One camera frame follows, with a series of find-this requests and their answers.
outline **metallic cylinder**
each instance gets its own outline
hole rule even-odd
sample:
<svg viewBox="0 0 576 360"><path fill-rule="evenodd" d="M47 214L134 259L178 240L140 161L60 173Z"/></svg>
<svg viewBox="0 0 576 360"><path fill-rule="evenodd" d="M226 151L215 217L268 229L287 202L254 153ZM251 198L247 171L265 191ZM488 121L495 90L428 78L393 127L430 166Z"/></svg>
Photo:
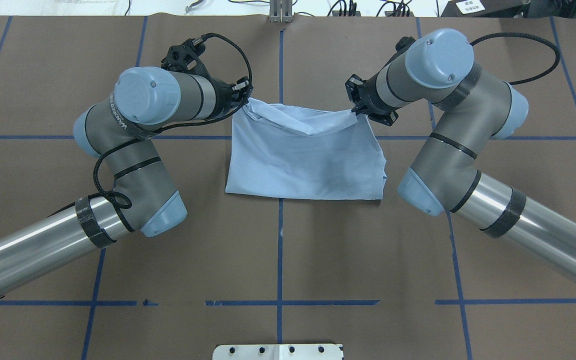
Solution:
<svg viewBox="0 0 576 360"><path fill-rule="evenodd" d="M456 213L492 237L511 240L576 283L573 221L486 174Z"/></svg>
<svg viewBox="0 0 576 360"><path fill-rule="evenodd" d="M105 198L90 200L94 217L116 240L128 234ZM84 233L74 207L0 239L0 296L98 248Z"/></svg>

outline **light blue joint cap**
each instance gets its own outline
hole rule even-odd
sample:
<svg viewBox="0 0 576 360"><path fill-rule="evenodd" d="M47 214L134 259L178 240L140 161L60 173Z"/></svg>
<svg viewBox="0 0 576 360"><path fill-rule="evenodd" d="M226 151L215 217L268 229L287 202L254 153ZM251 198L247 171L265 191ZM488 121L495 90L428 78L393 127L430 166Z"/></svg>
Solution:
<svg viewBox="0 0 576 360"><path fill-rule="evenodd" d="M90 109L92 109L92 106L77 118L75 125L72 127L72 134L75 136L75 142L84 152L91 157L98 158L101 157L101 153L98 153L94 148L92 148L90 141L88 140L88 135L86 135L86 118Z"/></svg>
<svg viewBox="0 0 576 360"><path fill-rule="evenodd" d="M506 84L510 88L510 112L508 112L508 117L505 119L501 129L491 136L490 139L505 139L509 137L521 125L524 125L524 121L526 121L528 116L528 100L514 89L512 85L507 82Z"/></svg>
<svg viewBox="0 0 576 360"><path fill-rule="evenodd" d="M188 211L181 200L179 191L176 191L141 228L141 232L149 238L155 237L181 224L186 216L188 216Z"/></svg>
<svg viewBox="0 0 576 360"><path fill-rule="evenodd" d="M455 29L439 29L410 45L404 61L408 75L419 85L445 89L470 73L475 54L466 35Z"/></svg>
<svg viewBox="0 0 576 360"><path fill-rule="evenodd" d="M114 102L133 123L157 125L177 111L181 89L175 77L162 68L133 67L122 72L114 84Z"/></svg>
<svg viewBox="0 0 576 360"><path fill-rule="evenodd" d="M444 207L435 194L412 168L406 170L406 175L399 183L397 192L410 205L426 214L436 217L444 211Z"/></svg>

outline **white mounting plate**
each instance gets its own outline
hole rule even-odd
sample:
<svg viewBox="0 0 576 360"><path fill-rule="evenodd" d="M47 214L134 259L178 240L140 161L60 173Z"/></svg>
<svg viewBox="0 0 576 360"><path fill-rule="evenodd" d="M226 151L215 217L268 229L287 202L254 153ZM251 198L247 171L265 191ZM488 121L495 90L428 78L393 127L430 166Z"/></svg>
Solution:
<svg viewBox="0 0 576 360"><path fill-rule="evenodd" d="M343 360L343 348L342 344L220 345L214 349L212 360Z"/></svg>

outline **light blue towel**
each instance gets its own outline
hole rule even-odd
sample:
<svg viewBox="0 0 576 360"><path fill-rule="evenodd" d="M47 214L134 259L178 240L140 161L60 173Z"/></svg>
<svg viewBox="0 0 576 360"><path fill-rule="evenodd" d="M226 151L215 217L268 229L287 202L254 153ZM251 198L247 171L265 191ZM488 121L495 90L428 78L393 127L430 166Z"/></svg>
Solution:
<svg viewBox="0 0 576 360"><path fill-rule="evenodd" d="M364 115L250 98L232 119L226 193L269 198L384 198L386 158Z"/></svg>

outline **robotic arm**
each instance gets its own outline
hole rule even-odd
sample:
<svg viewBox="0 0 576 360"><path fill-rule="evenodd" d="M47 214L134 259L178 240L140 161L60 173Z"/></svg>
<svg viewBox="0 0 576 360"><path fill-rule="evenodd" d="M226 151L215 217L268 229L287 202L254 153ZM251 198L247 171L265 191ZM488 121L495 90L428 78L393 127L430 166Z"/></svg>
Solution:
<svg viewBox="0 0 576 360"><path fill-rule="evenodd" d="M211 37L242 54L249 77L226 84L210 76L199 55ZM243 51L213 33L170 47L161 68L124 71L114 92L86 110L73 128L80 148L99 159L94 168L99 193L0 239L0 298L135 229L154 237L181 223L186 208L150 139L169 128L225 119L247 103L251 92ZM114 174L112 191L104 191L96 176L104 159Z"/></svg>
<svg viewBox="0 0 576 360"><path fill-rule="evenodd" d="M576 282L576 223L473 167L489 139L509 137L523 124L526 98L474 62L457 30L402 38L396 50L370 79L352 75L346 90L352 111L388 126L397 109L420 99L444 111L398 186L400 196L426 214L450 210Z"/></svg>

